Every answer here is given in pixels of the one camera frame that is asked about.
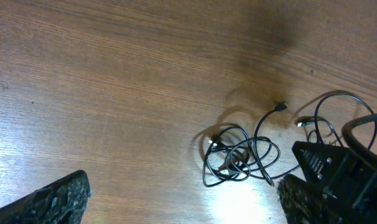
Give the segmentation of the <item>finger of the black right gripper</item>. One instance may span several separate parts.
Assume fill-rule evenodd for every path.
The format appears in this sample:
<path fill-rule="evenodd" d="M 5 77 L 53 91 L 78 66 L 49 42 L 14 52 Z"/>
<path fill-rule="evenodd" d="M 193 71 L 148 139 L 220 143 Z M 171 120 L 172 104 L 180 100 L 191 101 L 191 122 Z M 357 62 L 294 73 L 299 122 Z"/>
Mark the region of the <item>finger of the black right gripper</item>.
<path fill-rule="evenodd" d="M 377 155 L 362 158 L 353 150 L 296 141 L 292 151 L 306 183 L 349 218 L 377 218 Z"/>

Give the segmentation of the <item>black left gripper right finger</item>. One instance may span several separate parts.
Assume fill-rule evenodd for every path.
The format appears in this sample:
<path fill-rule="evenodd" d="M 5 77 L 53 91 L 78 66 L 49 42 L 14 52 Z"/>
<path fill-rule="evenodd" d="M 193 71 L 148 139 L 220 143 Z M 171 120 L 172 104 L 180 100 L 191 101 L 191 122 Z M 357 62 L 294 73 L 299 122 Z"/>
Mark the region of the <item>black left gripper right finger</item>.
<path fill-rule="evenodd" d="M 356 223 L 356 215 L 341 201 L 288 174 L 277 186 L 288 223 Z"/>

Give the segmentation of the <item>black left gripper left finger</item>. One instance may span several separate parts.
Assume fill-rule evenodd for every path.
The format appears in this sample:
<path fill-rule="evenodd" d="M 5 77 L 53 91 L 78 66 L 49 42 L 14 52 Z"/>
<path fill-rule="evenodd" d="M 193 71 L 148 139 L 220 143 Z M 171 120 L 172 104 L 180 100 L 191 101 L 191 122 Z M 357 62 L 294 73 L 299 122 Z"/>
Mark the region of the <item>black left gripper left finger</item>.
<path fill-rule="evenodd" d="M 0 223 L 80 224 L 90 197 L 87 173 L 76 170 L 0 208 Z"/>

